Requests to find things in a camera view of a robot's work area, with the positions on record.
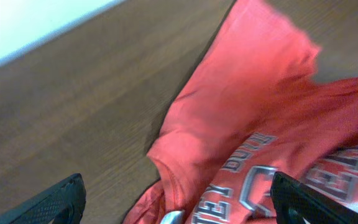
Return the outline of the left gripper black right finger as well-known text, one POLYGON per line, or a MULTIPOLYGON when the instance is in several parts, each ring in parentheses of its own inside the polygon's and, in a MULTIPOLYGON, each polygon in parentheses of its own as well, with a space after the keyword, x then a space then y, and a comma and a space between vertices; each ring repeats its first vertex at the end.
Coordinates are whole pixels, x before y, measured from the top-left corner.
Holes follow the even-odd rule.
POLYGON ((270 194, 278 224, 358 224, 358 213, 283 172, 273 177, 270 194))

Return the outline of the orange printed t-shirt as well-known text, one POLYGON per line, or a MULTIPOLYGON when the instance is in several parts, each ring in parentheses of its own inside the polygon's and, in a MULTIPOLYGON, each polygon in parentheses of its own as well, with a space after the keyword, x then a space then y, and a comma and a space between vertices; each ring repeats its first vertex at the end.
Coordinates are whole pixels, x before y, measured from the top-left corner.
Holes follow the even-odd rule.
POLYGON ((235 2, 147 154, 160 180, 124 221, 273 223, 276 171, 358 202, 358 78, 314 83, 318 52, 266 2, 235 2))

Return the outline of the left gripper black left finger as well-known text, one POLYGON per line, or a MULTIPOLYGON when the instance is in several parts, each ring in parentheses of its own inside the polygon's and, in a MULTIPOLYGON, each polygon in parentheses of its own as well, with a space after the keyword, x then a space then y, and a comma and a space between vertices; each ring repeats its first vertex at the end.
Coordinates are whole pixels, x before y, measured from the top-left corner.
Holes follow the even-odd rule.
POLYGON ((0 224, 79 224, 85 206, 85 185, 76 173, 0 215, 0 224))

